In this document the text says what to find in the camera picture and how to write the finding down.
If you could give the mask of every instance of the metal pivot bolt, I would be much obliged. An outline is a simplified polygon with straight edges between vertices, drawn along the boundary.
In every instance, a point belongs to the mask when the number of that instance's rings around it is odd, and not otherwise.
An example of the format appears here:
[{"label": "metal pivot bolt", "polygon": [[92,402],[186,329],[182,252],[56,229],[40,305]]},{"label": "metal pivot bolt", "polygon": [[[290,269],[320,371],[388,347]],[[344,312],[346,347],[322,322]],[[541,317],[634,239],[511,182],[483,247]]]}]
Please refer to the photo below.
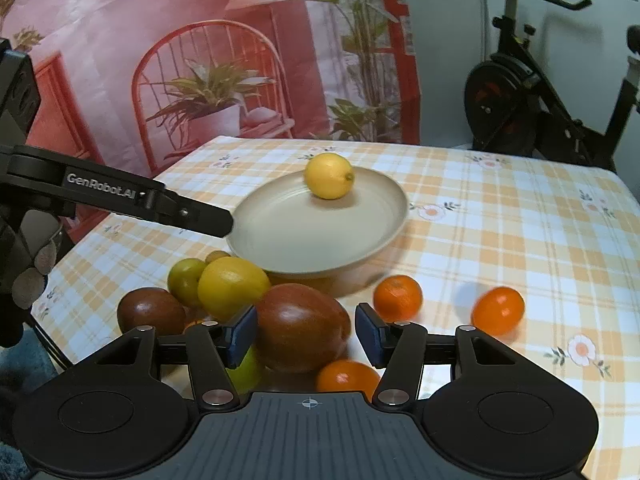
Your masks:
[{"label": "metal pivot bolt", "polygon": [[234,394],[229,390],[209,390],[202,394],[202,400],[212,406],[222,406],[234,400]]},{"label": "metal pivot bolt", "polygon": [[382,390],[378,394],[378,400],[387,406],[399,406],[409,400],[409,394],[404,390],[390,388],[388,390]]}]

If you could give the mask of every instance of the tablecloth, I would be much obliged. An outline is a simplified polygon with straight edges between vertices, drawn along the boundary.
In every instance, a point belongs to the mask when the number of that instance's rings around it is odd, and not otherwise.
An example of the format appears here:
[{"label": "tablecloth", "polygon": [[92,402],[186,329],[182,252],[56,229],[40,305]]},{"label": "tablecloth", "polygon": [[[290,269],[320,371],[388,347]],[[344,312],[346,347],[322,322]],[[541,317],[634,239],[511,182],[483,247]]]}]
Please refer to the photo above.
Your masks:
[{"label": "tablecloth", "polygon": [[[159,180],[233,209],[321,152],[388,174],[411,201],[404,232],[385,251],[321,286],[353,316],[382,276],[409,274],[424,293],[416,321],[447,334],[469,322],[479,294],[516,288],[525,319],[505,342],[582,392],[598,413],[584,473],[637,480],[640,207],[622,181],[604,170],[463,150],[223,137]],[[164,286],[174,262],[216,248],[226,249],[225,241],[110,215],[55,268],[35,315],[76,361],[119,335],[116,305],[127,291]],[[366,362],[354,338],[350,352]],[[188,394],[184,370],[165,380]],[[448,367],[426,367],[421,396],[447,381]]]}]

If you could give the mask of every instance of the blue rug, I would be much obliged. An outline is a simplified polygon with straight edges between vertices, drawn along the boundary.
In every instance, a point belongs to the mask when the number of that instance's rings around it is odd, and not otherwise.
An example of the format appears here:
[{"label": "blue rug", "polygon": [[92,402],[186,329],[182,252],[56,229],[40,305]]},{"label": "blue rug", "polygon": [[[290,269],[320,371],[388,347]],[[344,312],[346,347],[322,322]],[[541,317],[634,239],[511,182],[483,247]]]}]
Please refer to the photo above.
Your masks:
[{"label": "blue rug", "polygon": [[49,356],[31,330],[14,347],[0,351],[0,480],[20,480],[29,471],[15,449],[11,421],[15,407],[56,375]]}]

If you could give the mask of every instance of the plate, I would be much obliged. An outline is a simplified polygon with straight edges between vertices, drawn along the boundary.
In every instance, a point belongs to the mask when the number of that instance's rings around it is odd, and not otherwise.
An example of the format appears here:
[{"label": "plate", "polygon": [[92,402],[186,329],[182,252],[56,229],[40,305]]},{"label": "plate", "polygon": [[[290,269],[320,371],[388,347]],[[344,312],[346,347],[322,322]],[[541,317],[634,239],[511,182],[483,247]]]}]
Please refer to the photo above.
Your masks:
[{"label": "plate", "polygon": [[303,171],[260,186],[236,207],[229,247],[268,272],[305,278],[373,256],[402,230],[409,202],[385,174],[354,172],[353,188],[337,200],[312,195]]}]

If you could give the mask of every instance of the plant pot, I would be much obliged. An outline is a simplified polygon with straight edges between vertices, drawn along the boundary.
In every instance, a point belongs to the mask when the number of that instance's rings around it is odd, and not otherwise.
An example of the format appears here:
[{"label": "plant pot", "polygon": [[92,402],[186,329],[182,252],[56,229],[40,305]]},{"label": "plant pot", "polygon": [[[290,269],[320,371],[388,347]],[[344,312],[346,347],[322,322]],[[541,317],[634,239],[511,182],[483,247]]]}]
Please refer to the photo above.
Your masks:
[{"label": "plant pot", "polygon": [[189,138],[201,144],[214,137],[240,135],[240,105],[232,105],[212,114],[189,121]]}]

